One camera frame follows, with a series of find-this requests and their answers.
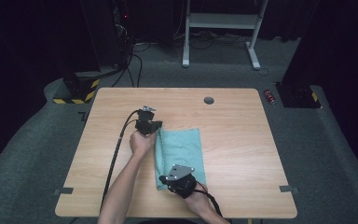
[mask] black strap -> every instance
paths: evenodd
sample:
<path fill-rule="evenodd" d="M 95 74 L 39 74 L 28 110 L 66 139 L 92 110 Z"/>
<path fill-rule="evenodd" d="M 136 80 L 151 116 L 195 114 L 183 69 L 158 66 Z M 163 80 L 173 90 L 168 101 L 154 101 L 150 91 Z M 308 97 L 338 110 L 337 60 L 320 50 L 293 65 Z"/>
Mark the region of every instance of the black strap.
<path fill-rule="evenodd" d="M 205 194 L 212 202 L 213 206 L 214 206 L 214 210 L 216 210 L 216 213 L 220 216 L 223 217 L 222 212 L 220 212 L 220 207 L 219 204 L 217 203 L 216 199 L 214 198 L 214 196 L 212 196 L 210 193 L 205 192 L 203 190 L 199 190 L 199 189 L 194 189 L 193 192 L 198 192 L 198 193 L 202 193 Z"/>

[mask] black equipment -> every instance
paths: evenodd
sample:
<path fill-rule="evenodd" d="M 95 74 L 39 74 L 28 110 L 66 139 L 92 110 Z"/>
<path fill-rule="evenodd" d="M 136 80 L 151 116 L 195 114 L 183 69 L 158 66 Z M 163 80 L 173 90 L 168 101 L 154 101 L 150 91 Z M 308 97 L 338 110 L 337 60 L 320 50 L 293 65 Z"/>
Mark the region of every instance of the black equipment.
<path fill-rule="evenodd" d="M 155 109 L 144 105 L 143 109 L 138 110 L 138 119 L 136 120 L 135 128 L 142 134 L 148 135 L 155 132 L 162 126 L 162 121 L 152 121 Z"/>
<path fill-rule="evenodd" d="M 190 196 L 193 192 L 205 194 L 211 200 L 216 213 L 222 217 L 223 215 L 216 199 L 208 193 L 206 188 L 203 187 L 191 174 L 194 171 L 194 168 L 174 164 L 168 175 L 161 175 L 158 179 L 163 184 L 168 185 L 168 190 L 184 199 Z M 197 184 L 200 184 L 204 190 L 196 189 Z"/>

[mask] metal bracket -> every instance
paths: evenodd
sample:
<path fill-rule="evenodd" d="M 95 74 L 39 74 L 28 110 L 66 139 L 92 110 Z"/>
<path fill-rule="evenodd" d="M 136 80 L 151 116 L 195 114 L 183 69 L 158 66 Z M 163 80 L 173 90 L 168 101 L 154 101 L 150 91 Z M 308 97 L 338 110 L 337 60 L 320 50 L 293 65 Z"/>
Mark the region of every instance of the metal bracket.
<path fill-rule="evenodd" d="M 174 164 L 166 179 L 167 181 L 178 180 L 184 176 L 193 173 L 194 171 L 195 169 L 192 167 Z"/>
<path fill-rule="evenodd" d="M 279 186 L 279 189 L 281 190 L 281 192 L 292 192 L 292 194 L 299 193 L 298 188 L 293 188 L 290 185 L 288 185 L 288 186 Z"/>
<path fill-rule="evenodd" d="M 74 188 L 62 188 L 62 189 L 55 189 L 53 195 L 60 195 L 60 194 L 72 194 Z"/>
<path fill-rule="evenodd" d="M 155 108 L 152 108 L 150 106 L 144 105 L 144 108 L 142 108 L 143 111 L 156 111 Z"/>

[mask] towel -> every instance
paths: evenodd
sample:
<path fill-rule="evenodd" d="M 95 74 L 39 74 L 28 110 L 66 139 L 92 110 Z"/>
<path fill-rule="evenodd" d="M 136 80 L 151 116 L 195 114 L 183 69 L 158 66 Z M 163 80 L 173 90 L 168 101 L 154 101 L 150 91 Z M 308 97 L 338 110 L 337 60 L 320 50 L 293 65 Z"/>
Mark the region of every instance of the towel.
<path fill-rule="evenodd" d="M 159 129 L 156 136 L 155 157 L 157 189 L 167 188 L 158 178 L 161 175 L 168 175 L 174 164 L 193 167 L 195 171 L 192 175 L 201 184 L 206 185 L 199 129 L 182 131 Z"/>

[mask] human arm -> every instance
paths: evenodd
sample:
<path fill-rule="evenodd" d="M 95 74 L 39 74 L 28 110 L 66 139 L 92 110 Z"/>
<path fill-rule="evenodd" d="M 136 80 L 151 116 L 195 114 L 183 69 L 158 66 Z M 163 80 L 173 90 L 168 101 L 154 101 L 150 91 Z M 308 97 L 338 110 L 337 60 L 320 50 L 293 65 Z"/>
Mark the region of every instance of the human arm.
<path fill-rule="evenodd" d="M 202 187 L 200 184 L 196 186 L 197 190 L 205 191 L 206 187 Z M 209 224 L 227 224 L 229 223 L 224 218 L 220 217 L 216 211 L 209 204 L 208 197 L 199 192 L 193 192 L 190 196 L 185 198 L 187 207 L 193 213 L 201 217 L 206 223 Z"/>
<path fill-rule="evenodd" d="M 156 133 L 144 137 L 136 131 L 131 135 L 131 158 L 108 190 L 103 201 L 98 224 L 124 223 L 139 167 L 147 152 L 154 146 L 155 138 Z"/>

